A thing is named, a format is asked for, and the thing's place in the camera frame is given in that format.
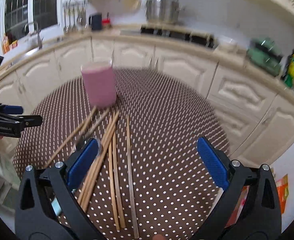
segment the blue gripper pad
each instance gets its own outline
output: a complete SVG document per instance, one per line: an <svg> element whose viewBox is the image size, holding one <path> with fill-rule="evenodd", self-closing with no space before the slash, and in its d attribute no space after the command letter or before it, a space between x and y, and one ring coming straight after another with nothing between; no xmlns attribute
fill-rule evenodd
<svg viewBox="0 0 294 240"><path fill-rule="evenodd" d="M69 169L66 176L67 186L70 191L79 187L91 164L99 153L98 141L93 139L85 149L82 149L82 151L83 152Z"/></svg>
<svg viewBox="0 0 294 240"><path fill-rule="evenodd" d="M227 190L229 186L227 169L203 137L198 139L197 150L215 184L224 191Z"/></svg>
<svg viewBox="0 0 294 240"><path fill-rule="evenodd" d="M22 106L5 106L2 110L4 114L23 114Z"/></svg>

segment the window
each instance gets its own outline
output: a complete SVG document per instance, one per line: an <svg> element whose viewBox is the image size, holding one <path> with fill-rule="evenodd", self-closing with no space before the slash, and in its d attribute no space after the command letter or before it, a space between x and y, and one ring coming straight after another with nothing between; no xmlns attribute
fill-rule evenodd
<svg viewBox="0 0 294 240"><path fill-rule="evenodd" d="M5 1L5 34L10 44L29 33L28 22L36 21L39 30L56 25L57 0L6 0Z"/></svg>

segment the brown polka dot tablecloth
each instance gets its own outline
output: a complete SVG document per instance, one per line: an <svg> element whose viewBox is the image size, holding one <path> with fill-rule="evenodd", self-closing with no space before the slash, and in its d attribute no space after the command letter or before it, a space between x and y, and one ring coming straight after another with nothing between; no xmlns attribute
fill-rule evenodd
<svg viewBox="0 0 294 240"><path fill-rule="evenodd" d="M129 200L126 115L130 115L132 173L139 239L162 234L188 239L202 225L218 188L197 152L197 139L206 136L227 153L229 143L210 104L196 91L151 70L115 70L117 153L126 228L116 230L105 159L87 216L108 239L134 239ZM93 123L103 113L93 118ZM90 113L82 78L71 80L48 95L33 114L43 116L40 127L26 129L19 139L13 164L21 178L27 165L42 168L67 136ZM96 129L101 139L109 116ZM68 158L72 143L57 156ZM68 225L62 214L60 223Z"/></svg>

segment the finger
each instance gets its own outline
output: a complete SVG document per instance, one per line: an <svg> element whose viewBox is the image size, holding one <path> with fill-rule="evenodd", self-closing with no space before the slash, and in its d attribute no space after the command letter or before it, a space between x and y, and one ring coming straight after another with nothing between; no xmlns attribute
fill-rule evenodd
<svg viewBox="0 0 294 240"><path fill-rule="evenodd" d="M152 240L167 240L167 239L162 235L155 235L152 237Z"/></svg>

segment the faucet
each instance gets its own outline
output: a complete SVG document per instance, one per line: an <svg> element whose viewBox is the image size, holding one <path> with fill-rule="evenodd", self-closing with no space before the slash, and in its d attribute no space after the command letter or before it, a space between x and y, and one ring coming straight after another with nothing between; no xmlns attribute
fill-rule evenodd
<svg viewBox="0 0 294 240"><path fill-rule="evenodd" d="M24 27L24 32L27 32L27 27L31 24L35 24L36 25L36 34L38 36L38 47L39 49L42 49L42 39L40 39L40 31L39 31L39 27L38 27L38 22L37 21L33 21L31 23L27 23Z"/></svg>

